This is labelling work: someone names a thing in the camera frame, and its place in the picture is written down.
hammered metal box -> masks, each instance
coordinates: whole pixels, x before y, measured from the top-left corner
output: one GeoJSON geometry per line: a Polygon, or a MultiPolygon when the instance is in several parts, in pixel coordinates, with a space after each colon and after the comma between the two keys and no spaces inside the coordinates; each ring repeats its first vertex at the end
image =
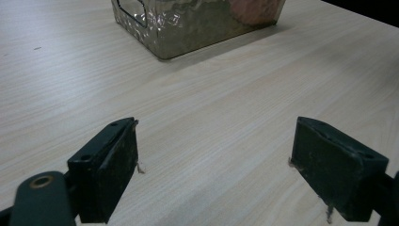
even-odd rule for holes
{"type": "Polygon", "coordinates": [[[115,19],[160,59],[276,24],[285,0],[111,0],[115,19]]]}

